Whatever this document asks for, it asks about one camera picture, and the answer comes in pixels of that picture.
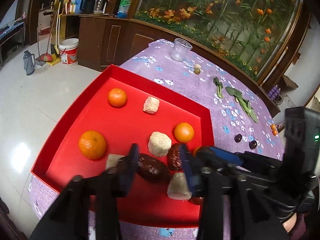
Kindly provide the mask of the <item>person right hand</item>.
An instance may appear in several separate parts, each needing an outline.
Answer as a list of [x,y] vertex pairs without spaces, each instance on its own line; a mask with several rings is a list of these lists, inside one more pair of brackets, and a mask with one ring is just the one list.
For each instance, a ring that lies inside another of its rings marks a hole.
[[295,226],[297,221],[297,214],[294,213],[287,221],[283,223],[283,227],[287,233],[289,233]]

